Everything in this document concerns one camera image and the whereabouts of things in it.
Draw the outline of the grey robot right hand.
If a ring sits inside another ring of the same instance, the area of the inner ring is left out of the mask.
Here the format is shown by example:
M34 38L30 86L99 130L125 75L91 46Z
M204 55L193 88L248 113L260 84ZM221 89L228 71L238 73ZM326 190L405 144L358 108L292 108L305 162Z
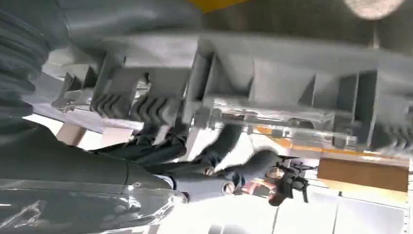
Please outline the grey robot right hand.
M0 231L88 234L158 223L186 198L126 161L97 156L20 119L0 129Z

